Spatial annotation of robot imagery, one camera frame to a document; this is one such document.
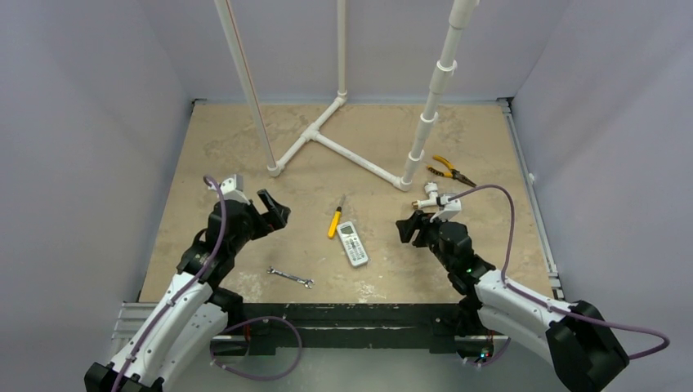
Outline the white remote control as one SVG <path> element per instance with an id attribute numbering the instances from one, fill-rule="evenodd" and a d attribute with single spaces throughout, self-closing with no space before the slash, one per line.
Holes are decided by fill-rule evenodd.
<path id="1" fill-rule="evenodd" d="M 367 265 L 369 256 L 364 249 L 354 224 L 351 221 L 343 222 L 337 226 L 336 233 L 351 266 L 358 268 Z"/>

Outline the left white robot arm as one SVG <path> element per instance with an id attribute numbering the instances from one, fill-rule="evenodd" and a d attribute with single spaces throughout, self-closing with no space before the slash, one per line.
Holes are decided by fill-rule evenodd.
<path id="1" fill-rule="evenodd" d="M 283 229 L 291 213 L 266 190 L 257 195 L 264 213 L 242 192 L 224 193 L 134 337 L 108 363 L 89 367 L 86 390 L 169 391 L 214 336 L 243 326 L 243 298 L 221 287 L 221 281 L 246 243 Z"/>

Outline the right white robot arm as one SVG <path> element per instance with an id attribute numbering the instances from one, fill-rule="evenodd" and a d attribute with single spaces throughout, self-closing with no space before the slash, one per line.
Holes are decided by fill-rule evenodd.
<path id="1" fill-rule="evenodd" d="M 467 227 L 415 211 L 396 222 L 400 241 L 427 248 L 463 296 L 458 320 L 469 332 L 500 332 L 549 363 L 570 391 L 601 391 L 630 363 L 599 310 L 586 301 L 567 303 L 541 296 L 503 279 L 476 254 Z"/>

